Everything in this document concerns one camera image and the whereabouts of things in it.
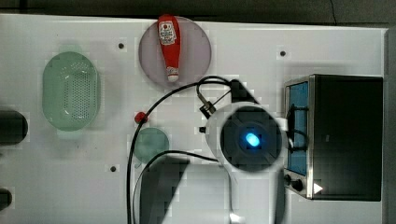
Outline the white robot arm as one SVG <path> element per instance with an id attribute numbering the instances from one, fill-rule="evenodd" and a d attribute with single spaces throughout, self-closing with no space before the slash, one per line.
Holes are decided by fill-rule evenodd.
<path id="1" fill-rule="evenodd" d="M 284 212 L 286 134 L 262 105 L 239 102 L 210 116 L 205 140 L 230 180 L 233 224 L 278 224 Z"/>

